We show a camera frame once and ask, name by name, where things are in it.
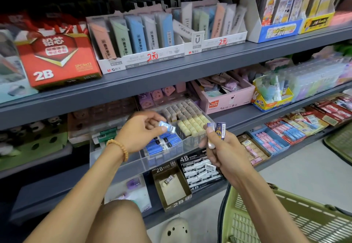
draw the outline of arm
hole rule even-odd
[[[207,136],[215,145],[214,150],[207,148],[209,160],[239,192],[261,242],[309,243],[269,185],[250,164],[247,152],[236,136],[226,131],[222,141],[211,129],[207,129]]]
[[[116,136],[129,153],[137,152],[152,138],[165,132],[165,127],[153,128],[164,118],[155,112],[143,112],[132,117]],[[67,196],[33,230],[25,243],[85,242],[105,193],[124,159],[121,148],[109,144]]]

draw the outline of hand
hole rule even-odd
[[[154,111],[136,112],[125,123],[115,140],[123,144],[129,153],[140,151],[154,137],[167,132],[165,126],[154,127],[152,125],[158,119],[165,120],[164,117]]]
[[[238,188],[240,179],[254,170],[247,158],[247,151],[229,131],[226,131],[224,140],[221,140],[211,128],[207,128],[206,132],[209,140],[215,145],[215,149],[207,147],[209,161],[220,168],[233,187]],[[208,146],[208,139],[199,144],[200,148],[205,146]]]

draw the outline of white clog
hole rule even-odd
[[[183,218],[171,220],[161,235],[160,243],[191,243],[188,222]]]

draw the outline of white floor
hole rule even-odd
[[[321,141],[314,142],[262,170],[267,182],[305,198],[352,212],[352,166],[341,160]],[[216,243],[218,213],[225,191],[178,214],[188,220],[192,242]],[[153,243],[160,242],[169,220],[149,229]]]

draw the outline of yellow box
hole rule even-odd
[[[298,34],[307,33],[328,27],[335,14],[335,10],[332,4],[330,4],[329,12],[330,13],[323,14],[320,16],[303,19]]]
[[[290,90],[290,88],[287,88],[286,95],[288,95],[288,97],[286,97],[283,100],[280,100],[274,103],[266,103],[265,99],[262,97],[262,95],[259,93],[259,90],[256,87],[252,97],[252,104],[260,111],[266,112],[266,111],[272,110],[273,108],[278,108],[280,106],[290,103],[291,100],[293,99],[293,93]]]

